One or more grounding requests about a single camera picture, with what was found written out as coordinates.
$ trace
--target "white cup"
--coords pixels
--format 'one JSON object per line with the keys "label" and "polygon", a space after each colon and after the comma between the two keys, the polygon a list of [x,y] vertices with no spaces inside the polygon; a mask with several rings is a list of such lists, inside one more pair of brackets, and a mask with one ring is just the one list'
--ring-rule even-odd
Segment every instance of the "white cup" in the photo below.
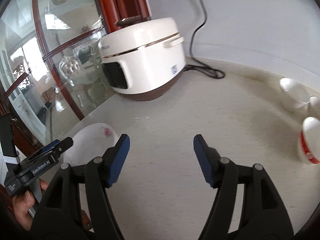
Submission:
{"label": "white cup", "polygon": [[73,146],[65,151],[63,162],[79,166],[103,156],[108,148],[115,146],[119,136],[110,125],[94,123],[80,130],[72,139]]}
{"label": "white cup", "polygon": [[305,87],[291,78],[280,80],[282,104],[285,109],[294,112],[309,103],[309,94]]}
{"label": "white cup", "polygon": [[308,114],[320,120],[320,98],[312,96],[310,97],[310,103],[308,105]]}
{"label": "white cup", "polygon": [[320,163],[320,121],[307,117],[298,139],[298,155],[308,165]]}

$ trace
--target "rice cooker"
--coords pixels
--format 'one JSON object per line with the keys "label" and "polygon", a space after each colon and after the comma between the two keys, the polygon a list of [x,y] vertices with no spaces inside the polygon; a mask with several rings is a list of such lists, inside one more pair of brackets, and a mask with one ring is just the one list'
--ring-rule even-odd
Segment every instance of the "rice cooker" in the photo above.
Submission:
{"label": "rice cooker", "polygon": [[153,100],[172,87],[186,64],[183,37],[172,18],[137,23],[101,38],[101,67],[112,89]]}

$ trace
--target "human hand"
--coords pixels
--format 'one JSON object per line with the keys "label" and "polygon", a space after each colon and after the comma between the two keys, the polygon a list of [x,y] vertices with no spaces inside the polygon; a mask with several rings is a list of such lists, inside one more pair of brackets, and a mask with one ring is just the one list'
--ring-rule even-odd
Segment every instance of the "human hand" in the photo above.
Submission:
{"label": "human hand", "polygon": [[[40,187],[42,190],[46,190],[48,183],[40,179]],[[26,191],[23,195],[15,196],[12,199],[14,215],[22,227],[30,231],[32,218],[29,215],[28,211],[35,204],[35,198],[33,194],[29,191]]]}

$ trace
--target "power cord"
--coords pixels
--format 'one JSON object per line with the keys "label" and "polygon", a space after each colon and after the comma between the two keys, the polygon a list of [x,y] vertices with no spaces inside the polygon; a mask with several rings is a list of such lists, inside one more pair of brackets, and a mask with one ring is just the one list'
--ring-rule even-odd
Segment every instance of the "power cord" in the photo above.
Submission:
{"label": "power cord", "polygon": [[196,30],[194,31],[193,35],[192,35],[192,38],[191,38],[191,43],[190,43],[190,48],[189,48],[189,53],[190,53],[190,56],[191,58],[195,61],[195,62],[198,62],[199,64],[201,64],[201,66],[198,66],[198,65],[191,65],[191,64],[188,64],[184,67],[184,71],[189,71],[189,70],[197,70],[197,71],[200,71],[202,72],[203,74],[207,75],[207,76],[210,76],[212,78],[215,78],[215,79],[222,79],[226,76],[226,73],[223,72],[222,70],[219,70],[219,69],[215,69],[215,68],[212,68],[210,67],[209,65],[207,65],[206,63],[196,59],[194,56],[193,56],[193,52],[192,52],[192,49],[193,49],[193,41],[195,39],[195,35],[196,35],[196,32],[198,30],[200,30],[207,22],[208,20],[208,13],[207,13],[207,10],[205,8],[205,5],[203,3],[203,0],[199,0],[200,1],[200,4],[201,4],[201,7],[202,7],[202,10],[203,10],[203,13],[204,13],[204,22],[198,27],[196,28]]}

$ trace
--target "pink flower pattern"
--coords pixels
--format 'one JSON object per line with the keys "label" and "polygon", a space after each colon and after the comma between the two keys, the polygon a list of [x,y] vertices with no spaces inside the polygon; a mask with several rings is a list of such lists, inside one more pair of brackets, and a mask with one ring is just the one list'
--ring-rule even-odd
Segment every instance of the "pink flower pattern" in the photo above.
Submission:
{"label": "pink flower pattern", "polygon": [[105,135],[106,137],[109,137],[111,134],[112,134],[112,132],[110,131],[109,128],[105,128],[105,129],[104,129],[104,135]]}

